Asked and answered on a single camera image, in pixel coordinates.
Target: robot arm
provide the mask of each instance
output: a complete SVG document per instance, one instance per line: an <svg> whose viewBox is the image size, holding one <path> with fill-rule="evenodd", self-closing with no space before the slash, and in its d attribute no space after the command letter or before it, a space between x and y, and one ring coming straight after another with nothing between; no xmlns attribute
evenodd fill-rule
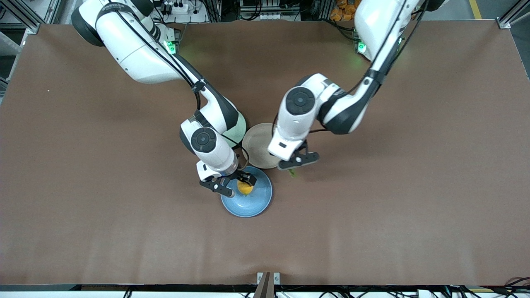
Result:
<svg viewBox="0 0 530 298"><path fill-rule="evenodd" d="M278 111L277 128L268 151L282 159L278 168L287 170L316 162L306 137L315 119L337 135L355 130L368 102L383 84L399 48L399 37L419 0L364 0L355 13L355 25L373 59L360 86L348 94L322 74L303 78L285 94Z"/></svg>
<svg viewBox="0 0 530 298"><path fill-rule="evenodd" d="M87 0L72 14L77 32L96 46L105 46L121 68L135 81L155 84L185 80L208 103L181 124L180 138L200 161L197 171L201 185L226 196L227 181L240 179L253 185L255 178L238 169L234 151L220 136L238 119L235 106L222 96L184 58L171 55L166 47L174 42L174 32L149 17L150 0Z"/></svg>

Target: brown table surface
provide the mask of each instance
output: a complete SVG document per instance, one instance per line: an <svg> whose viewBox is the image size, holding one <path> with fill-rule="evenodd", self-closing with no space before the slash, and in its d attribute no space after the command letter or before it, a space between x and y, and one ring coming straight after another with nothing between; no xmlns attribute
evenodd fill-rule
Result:
<svg viewBox="0 0 530 298"><path fill-rule="evenodd" d="M247 117L368 63L325 23L191 25L181 54ZM0 282L504 284L530 275L530 84L494 21L424 22L351 135L267 170L238 218L198 184L182 81L134 82L67 25L30 36L1 106Z"/></svg>

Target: yellow fruit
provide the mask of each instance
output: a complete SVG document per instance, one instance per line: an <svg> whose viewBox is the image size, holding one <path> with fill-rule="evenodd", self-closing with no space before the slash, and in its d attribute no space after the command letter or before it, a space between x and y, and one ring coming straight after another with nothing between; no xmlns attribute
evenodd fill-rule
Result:
<svg viewBox="0 0 530 298"><path fill-rule="evenodd" d="M248 185L245 182L241 182L241 181L238 180L237 181L237 189L239 190L240 193L248 196L250 194L250 192L252 191L252 189L254 189L254 187Z"/></svg>

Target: metal frame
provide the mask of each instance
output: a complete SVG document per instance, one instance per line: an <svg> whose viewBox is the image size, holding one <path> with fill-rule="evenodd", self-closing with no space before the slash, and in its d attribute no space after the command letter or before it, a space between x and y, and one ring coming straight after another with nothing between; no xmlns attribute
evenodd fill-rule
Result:
<svg viewBox="0 0 530 298"><path fill-rule="evenodd" d="M33 33L37 33L39 25L45 23L43 18L21 0L0 0L0 3Z"/></svg>
<svg viewBox="0 0 530 298"><path fill-rule="evenodd" d="M334 0L319 0L319 1L321 4L319 18L329 20L331 11L335 7L335 1Z"/></svg>
<svg viewBox="0 0 530 298"><path fill-rule="evenodd" d="M0 296L3 298L122 298L124 291L128 286L122 286L120 288L112 287L112 285L89 285L85 288L82 286L75 286L71 290L60 290L68 285L6 285L1 286L0 288L5 288L5 290L0 291ZM235 292L230 290L224 290L223 292L209 292L200 289L200 285L188 285L193 287L193 291L190 290L165 290L164 287L171 285L152 285L148 286L152 289L144 290L142 287L146 285L139 285L139 289L132 291L132 297L135 298L261 298L261 293L257 291L252 295L253 289L248 290L236 290ZM336 292L337 286L325 286L321 285L321 291L311 290L315 289L314 286L299 286L301 290L282 290L277 289L277 298L335 298L342 297L340 293ZM385 286L386 288L393 289L396 286ZM422 290L420 288L426 288L427 286L416 286L414 292L411 291L401 291L404 286L397 286L397 290L392 290L392 292L382 292L382 291L373 291L370 289L370 286L365 287L363 291L350 292L354 297L363 295L365 298L395 298L396 296L403 297L416 295L418 298L432 298L433 296L443 297L447 295L446 290L440 291L440 288L443 286L429 286L434 289L432 292L428 290ZM474 290L473 294L466 292L465 294L459 293L459 291L452 291L450 293L450 298L498 298L499 296L504 297L504 295L499 295L494 292L484 292L488 291L485 288L472 287L468 286ZM267 290L267 293L273 294L273 291ZM530 293L517 293L519 298L530 298Z"/></svg>
<svg viewBox="0 0 530 298"><path fill-rule="evenodd" d="M295 4L291 7L282 8L280 7L280 0L259 0L261 7L259 9L259 16L255 19L260 21L262 19L267 20L271 15L279 15L280 17L286 16L297 16L300 13L300 5ZM243 0L239 0L240 4L240 15L245 18L254 16L256 12L256 5L245 5Z"/></svg>
<svg viewBox="0 0 530 298"><path fill-rule="evenodd" d="M518 22L525 17L527 17L528 14L525 14L518 19L516 19L516 16L523 11L528 5L530 4L530 0L519 0L517 1L508 11L502 15L501 17L497 18L497 25L499 26L499 29L509 29L511 28L511 24Z"/></svg>
<svg viewBox="0 0 530 298"><path fill-rule="evenodd" d="M210 23L219 23L221 21L221 1L204 0L204 4Z"/></svg>
<svg viewBox="0 0 530 298"><path fill-rule="evenodd" d="M2 100L4 99L4 94L5 94L5 91L7 90L8 85L9 85L9 82L3 77L0 77L0 103L2 103Z"/></svg>
<svg viewBox="0 0 530 298"><path fill-rule="evenodd" d="M261 277L258 277L259 283L256 291L254 292L255 298L275 298L274 293L274 275L271 272L265 272Z"/></svg>

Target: green indicator light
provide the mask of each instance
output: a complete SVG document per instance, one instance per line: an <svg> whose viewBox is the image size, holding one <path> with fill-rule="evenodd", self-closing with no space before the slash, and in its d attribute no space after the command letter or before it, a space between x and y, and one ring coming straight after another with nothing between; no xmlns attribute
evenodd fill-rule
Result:
<svg viewBox="0 0 530 298"><path fill-rule="evenodd" d="M174 41L165 41L164 40L164 47L166 48L166 51L169 54L176 54L175 42Z"/></svg>
<svg viewBox="0 0 530 298"><path fill-rule="evenodd" d="M362 41L360 41L359 45L357 46L357 50L361 53L366 52L366 45Z"/></svg>

